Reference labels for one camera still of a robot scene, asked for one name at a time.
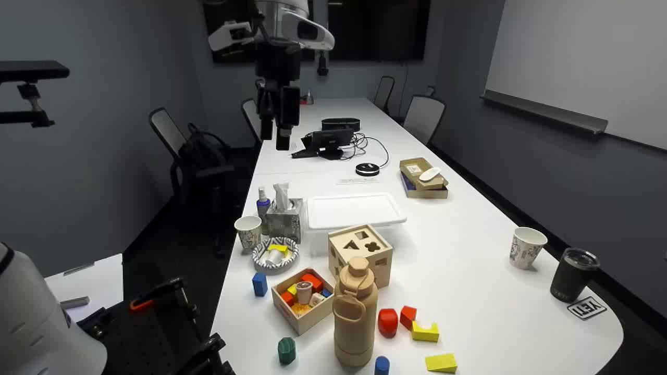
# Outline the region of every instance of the blue block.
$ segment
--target blue block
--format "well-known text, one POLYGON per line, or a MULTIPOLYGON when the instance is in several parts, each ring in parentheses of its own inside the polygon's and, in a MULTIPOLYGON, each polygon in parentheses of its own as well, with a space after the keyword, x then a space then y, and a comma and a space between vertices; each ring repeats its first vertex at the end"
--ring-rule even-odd
POLYGON ((266 294, 266 275, 264 273, 255 273, 252 289, 255 289, 255 295, 264 295, 266 294))
POLYGON ((374 375, 389 375, 389 360, 386 355, 374 358, 374 375))

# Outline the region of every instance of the small cup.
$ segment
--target small cup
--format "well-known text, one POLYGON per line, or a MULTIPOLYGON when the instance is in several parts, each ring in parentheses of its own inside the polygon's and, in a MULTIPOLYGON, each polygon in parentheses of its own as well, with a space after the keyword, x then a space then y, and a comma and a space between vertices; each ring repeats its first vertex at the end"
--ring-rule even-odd
POLYGON ((592 252, 567 247, 551 283, 551 294, 563 301, 576 301, 598 269, 600 261, 592 252))
POLYGON ((233 228, 242 240, 242 252, 252 252, 263 240, 263 220, 258 216, 242 216, 233 220, 233 228))
POLYGON ((548 240, 541 231, 517 226, 508 261, 518 269, 529 269, 546 243, 548 240))

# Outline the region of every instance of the bottle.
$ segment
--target bottle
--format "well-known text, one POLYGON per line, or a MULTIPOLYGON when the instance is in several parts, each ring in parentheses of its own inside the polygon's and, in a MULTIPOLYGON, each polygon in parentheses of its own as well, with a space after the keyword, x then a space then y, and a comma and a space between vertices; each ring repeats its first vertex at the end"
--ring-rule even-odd
POLYGON ((354 255, 339 270, 334 292, 334 347, 343 366, 362 366, 372 355, 378 286, 366 258, 354 255))
POLYGON ((264 188, 258 188, 258 199, 257 199, 257 214, 258 219, 263 219, 263 233, 266 235, 269 226, 266 226, 266 210, 270 206, 270 199, 266 197, 264 188))

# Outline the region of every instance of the shape sorter box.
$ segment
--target shape sorter box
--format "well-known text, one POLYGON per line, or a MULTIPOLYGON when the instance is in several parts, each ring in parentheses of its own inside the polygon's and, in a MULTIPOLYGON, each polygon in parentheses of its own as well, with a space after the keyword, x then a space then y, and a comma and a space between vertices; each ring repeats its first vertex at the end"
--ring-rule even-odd
POLYGON ((285 316, 285 320, 292 324, 292 329, 299 335, 304 330, 308 330, 313 324, 316 324, 320 319, 324 319, 331 313, 334 306, 334 286, 320 277, 315 269, 301 269, 296 275, 284 279, 281 283, 276 283, 275 288, 270 288, 270 295, 273 295, 273 306, 285 316), (301 275, 315 275, 322 281, 322 289, 329 292, 329 295, 322 298, 322 301, 318 301, 316 306, 313 306, 308 313, 304 314, 296 314, 292 311, 292 306, 281 298, 284 292, 290 289, 290 286, 298 283, 301 275))
POLYGON ((335 275, 350 258, 362 255, 374 273, 374 286, 389 286, 391 277, 391 243, 383 240, 370 225, 347 226, 329 233, 329 270, 335 275))

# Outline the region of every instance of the black floor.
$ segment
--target black floor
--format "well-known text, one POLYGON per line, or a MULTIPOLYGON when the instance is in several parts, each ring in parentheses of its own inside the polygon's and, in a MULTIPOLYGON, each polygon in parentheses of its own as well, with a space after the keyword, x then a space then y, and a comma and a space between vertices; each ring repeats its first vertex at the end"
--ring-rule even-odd
MULTIPOLYGON (((517 222, 529 222, 529 216, 470 174, 461 171, 479 192, 501 206, 517 222)), ((141 295, 154 286, 182 277, 189 300, 200 308, 202 335, 208 335, 219 289, 225 281, 228 249, 233 243, 236 212, 219 219, 194 208, 169 203, 163 214, 124 254, 126 295, 141 295)), ((626 329, 626 340, 616 355, 600 371, 602 375, 667 375, 667 330, 664 319, 646 319, 633 300, 627 300, 616 288, 598 281, 592 286, 616 313, 626 329)))

